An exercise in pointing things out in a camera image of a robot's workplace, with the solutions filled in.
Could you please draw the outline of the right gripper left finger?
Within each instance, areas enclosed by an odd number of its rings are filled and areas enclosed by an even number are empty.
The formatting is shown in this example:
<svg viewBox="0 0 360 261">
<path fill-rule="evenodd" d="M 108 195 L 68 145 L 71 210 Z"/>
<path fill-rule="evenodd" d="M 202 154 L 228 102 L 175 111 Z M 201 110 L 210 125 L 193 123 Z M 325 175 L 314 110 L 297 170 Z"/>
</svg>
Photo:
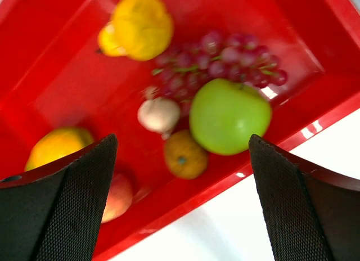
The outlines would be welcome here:
<svg viewBox="0 0 360 261">
<path fill-rule="evenodd" d="M 2 260 L 91 260 L 116 161 L 110 134 L 1 180 Z"/>
</svg>

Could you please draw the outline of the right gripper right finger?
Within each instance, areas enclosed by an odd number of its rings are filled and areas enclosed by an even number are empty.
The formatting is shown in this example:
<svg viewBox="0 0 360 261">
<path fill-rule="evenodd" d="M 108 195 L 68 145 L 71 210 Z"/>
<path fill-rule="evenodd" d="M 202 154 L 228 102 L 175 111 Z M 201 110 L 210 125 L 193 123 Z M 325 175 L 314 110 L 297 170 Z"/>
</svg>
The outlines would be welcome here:
<svg viewBox="0 0 360 261">
<path fill-rule="evenodd" d="M 359 180 L 257 135 L 249 154 L 275 260 L 359 259 Z"/>
</svg>

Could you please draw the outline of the pink peach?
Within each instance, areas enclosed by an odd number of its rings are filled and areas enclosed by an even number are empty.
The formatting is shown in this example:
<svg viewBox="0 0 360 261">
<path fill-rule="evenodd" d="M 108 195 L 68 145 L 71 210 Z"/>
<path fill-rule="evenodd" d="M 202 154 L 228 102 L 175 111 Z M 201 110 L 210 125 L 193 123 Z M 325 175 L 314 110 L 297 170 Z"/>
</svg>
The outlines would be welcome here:
<svg viewBox="0 0 360 261">
<path fill-rule="evenodd" d="M 123 174 L 114 175 L 103 211 L 101 223 L 106 223 L 123 215 L 133 202 L 130 180 Z"/>
</svg>

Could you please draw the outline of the yellow orange with leaf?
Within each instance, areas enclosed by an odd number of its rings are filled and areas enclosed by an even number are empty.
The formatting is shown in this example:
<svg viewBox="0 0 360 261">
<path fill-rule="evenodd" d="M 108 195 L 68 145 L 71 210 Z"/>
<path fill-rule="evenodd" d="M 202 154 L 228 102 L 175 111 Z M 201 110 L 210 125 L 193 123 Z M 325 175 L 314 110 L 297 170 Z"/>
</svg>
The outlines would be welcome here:
<svg viewBox="0 0 360 261">
<path fill-rule="evenodd" d="M 57 128 L 42 137 L 32 148 L 24 171 L 41 167 L 94 143 L 91 133 L 78 127 Z"/>
</svg>

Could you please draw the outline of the red grape bunch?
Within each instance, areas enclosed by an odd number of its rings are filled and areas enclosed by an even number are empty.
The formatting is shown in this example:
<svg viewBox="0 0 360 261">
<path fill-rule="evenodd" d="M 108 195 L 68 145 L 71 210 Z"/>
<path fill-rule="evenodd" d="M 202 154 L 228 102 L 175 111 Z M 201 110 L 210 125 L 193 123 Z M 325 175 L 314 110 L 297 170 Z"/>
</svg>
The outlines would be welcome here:
<svg viewBox="0 0 360 261">
<path fill-rule="evenodd" d="M 210 31 L 198 42 L 171 46 L 155 59 L 152 75 L 159 85 L 144 91 L 146 99 L 170 98 L 188 114 L 198 90 L 213 79 L 224 78 L 263 89 L 283 86 L 288 74 L 280 68 L 280 59 L 251 34 L 235 33 L 223 39 Z"/>
</svg>

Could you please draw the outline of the yellow pear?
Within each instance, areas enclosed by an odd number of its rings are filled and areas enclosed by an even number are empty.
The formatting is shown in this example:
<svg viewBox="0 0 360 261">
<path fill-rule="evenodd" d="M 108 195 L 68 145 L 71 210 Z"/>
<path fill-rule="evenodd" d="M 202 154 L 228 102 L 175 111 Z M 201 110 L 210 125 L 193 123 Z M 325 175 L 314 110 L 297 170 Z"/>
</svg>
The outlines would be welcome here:
<svg viewBox="0 0 360 261">
<path fill-rule="evenodd" d="M 162 0 L 120 0 L 100 30 L 100 51 L 110 57 L 148 61 L 170 45 L 174 22 Z"/>
</svg>

